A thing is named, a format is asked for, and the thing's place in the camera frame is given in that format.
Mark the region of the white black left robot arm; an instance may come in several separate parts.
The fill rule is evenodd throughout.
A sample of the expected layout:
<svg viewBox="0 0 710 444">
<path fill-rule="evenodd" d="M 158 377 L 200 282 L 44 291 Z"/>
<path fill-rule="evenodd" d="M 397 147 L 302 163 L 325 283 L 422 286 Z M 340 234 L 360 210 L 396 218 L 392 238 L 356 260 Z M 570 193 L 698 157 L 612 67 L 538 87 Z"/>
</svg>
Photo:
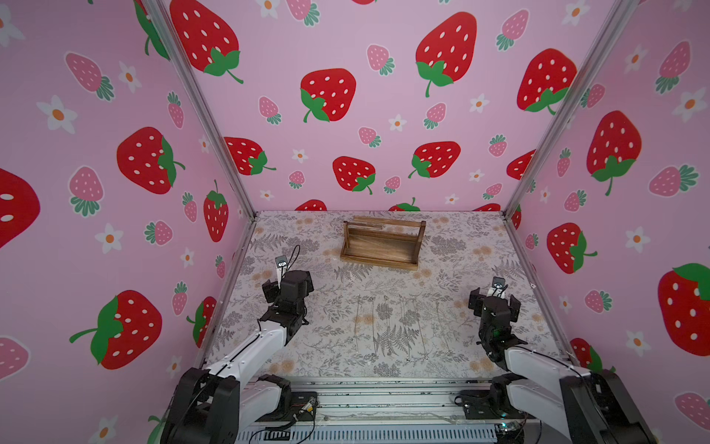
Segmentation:
<svg viewBox="0 0 710 444">
<path fill-rule="evenodd" d="M 305 299 L 314 283 L 308 271 L 291 270 L 262 289 L 269 306 L 257 331 L 221 360 L 181 377 L 162 443 L 234 443 L 242 429 L 262 418 L 281 421 L 297 414 L 288 380 L 267 375 L 250 381 L 307 324 Z"/>
</svg>

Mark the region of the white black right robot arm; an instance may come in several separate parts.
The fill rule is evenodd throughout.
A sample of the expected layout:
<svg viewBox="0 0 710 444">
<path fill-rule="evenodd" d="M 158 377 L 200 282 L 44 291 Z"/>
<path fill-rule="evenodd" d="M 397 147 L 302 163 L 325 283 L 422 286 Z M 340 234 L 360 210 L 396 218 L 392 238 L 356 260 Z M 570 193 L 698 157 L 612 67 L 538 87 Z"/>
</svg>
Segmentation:
<svg viewBox="0 0 710 444">
<path fill-rule="evenodd" d="M 532 416 L 573 443 L 653 443 L 655 437 L 621 378 L 530 349 L 512 331 L 521 302 L 495 279 L 487 292 L 472 290 L 469 307 L 480 319 L 479 345 L 503 369 L 488 392 L 460 394 L 467 416 Z"/>
</svg>

